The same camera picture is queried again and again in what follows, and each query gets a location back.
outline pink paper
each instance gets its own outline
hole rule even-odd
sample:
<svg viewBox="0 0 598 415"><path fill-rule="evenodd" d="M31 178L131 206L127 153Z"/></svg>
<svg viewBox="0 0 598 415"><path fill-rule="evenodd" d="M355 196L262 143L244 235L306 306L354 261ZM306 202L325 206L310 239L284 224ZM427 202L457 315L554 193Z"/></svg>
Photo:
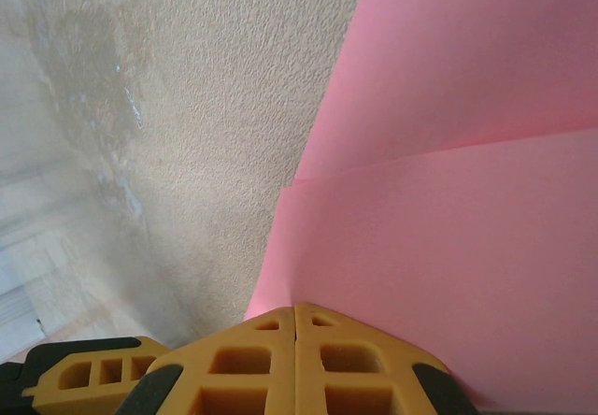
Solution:
<svg viewBox="0 0 598 415"><path fill-rule="evenodd" d="M360 0L296 174L592 127L598 0Z"/></svg>
<svg viewBox="0 0 598 415"><path fill-rule="evenodd" d="M598 0L360 0L248 317L307 301L483 408L598 412Z"/></svg>
<svg viewBox="0 0 598 415"><path fill-rule="evenodd" d="M598 411L598 130L282 192L248 317L308 301L433 353L483 408Z"/></svg>

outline yellow plastic part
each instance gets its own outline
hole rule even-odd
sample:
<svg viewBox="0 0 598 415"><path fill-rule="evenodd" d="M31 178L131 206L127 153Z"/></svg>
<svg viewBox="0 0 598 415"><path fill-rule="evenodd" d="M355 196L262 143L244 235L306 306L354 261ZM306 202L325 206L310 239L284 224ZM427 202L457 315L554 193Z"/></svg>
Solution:
<svg viewBox="0 0 598 415"><path fill-rule="evenodd" d="M166 365L183 371L158 415L292 415L293 308L279 308L172 351Z"/></svg>
<svg viewBox="0 0 598 415"><path fill-rule="evenodd" d="M169 352L148 337L138 339L136 348L69 354L23 396L34 397L32 406L41 415L114 413L151 363Z"/></svg>
<svg viewBox="0 0 598 415"><path fill-rule="evenodd" d="M295 306L296 415L436 415L412 365L431 354L315 305Z"/></svg>

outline black rubber pad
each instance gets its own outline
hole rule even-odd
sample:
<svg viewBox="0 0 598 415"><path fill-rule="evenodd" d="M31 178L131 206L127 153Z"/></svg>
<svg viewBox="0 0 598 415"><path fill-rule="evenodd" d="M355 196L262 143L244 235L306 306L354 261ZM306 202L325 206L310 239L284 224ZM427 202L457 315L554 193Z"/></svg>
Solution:
<svg viewBox="0 0 598 415"><path fill-rule="evenodd" d="M167 365L141 378L114 415L156 415L183 372L181 365Z"/></svg>
<svg viewBox="0 0 598 415"><path fill-rule="evenodd" d="M479 415L455 378L427 364L413 365L421 387L438 415Z"/></svg>

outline rectangular hole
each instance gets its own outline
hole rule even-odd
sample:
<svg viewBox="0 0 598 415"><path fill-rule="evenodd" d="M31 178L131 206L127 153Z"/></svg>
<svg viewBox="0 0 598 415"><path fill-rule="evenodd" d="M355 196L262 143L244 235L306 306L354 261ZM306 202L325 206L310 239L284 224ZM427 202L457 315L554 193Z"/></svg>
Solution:
<svg viewBox="0 0 598 415"><path fill-rule="evenodd" d="M322 345L324 370L340 373L380 373L382 366L375 352L362 345Z"/></svg>
<svg viewBox="0 0 598 415"><path fill-rule="evenodd" d="M313 315L311 317L311 323L314 326L335 326L334 323L324 319L321 315Z"/></svg>
<svg viewBox="0 0 598 415"><path fill-rule="evenodd" d="M328 415L399 415L391 388L327 385L325 392Z"/></svg>
<svg viewBox="0 0 598 415"><path fill-rule="evenodd" d="M266 375L272 353L268 348L225 348L214 356L209 373L223 375Z"/></svg>
<svg viewBox="0 0 598 415"><path fill-rule="evenodd" d="M110 359L100 364L100 384L113 384L122 380L122 359Z"/></svg>
<svg viewBox="0 0 598 415"><path fill-rule="evenodd" d="M264 415L268 389L202 389L196 415Z"/></svg>
<svg viewBox="0 0 598 415"><path fill-rule="evenodd" d="M66 390L87 387L90 385L91 373L91 362L73 364L61 373L60 377L58 378L58 388L60 390Z"/></svg>
<svg viewBox="0 0 598 415"><path fill-rule="evenodd" d="M148 372L148 368L155 361L153 356L142 356L131 358L131 380L138 380Z"/></svg>
<svg viewBox="0 0 598 415"><path fill-rule="evenodd" d="M279 327L280 326L278 325L278 322L276 320L272 320L271 322L266 322L259 325L255 329L258 331L276 331Z"/></svg>

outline pink foam board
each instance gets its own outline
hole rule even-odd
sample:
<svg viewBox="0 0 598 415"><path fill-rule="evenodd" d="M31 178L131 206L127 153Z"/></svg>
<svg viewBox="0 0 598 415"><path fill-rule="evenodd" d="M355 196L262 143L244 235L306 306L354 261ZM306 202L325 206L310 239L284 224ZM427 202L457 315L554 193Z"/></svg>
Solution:
<svg viewBox="0 0 598 415"><path fill-rule="evenodd" d="M283 190L248 317L307 301L440 358L482 408L598 412L598 129Z"/></svg>
<svg viewBox="0 0 598 415"><path fill-rule="evenodd" d="M296 179L588 128L598 0L360 0Z"/></svg>

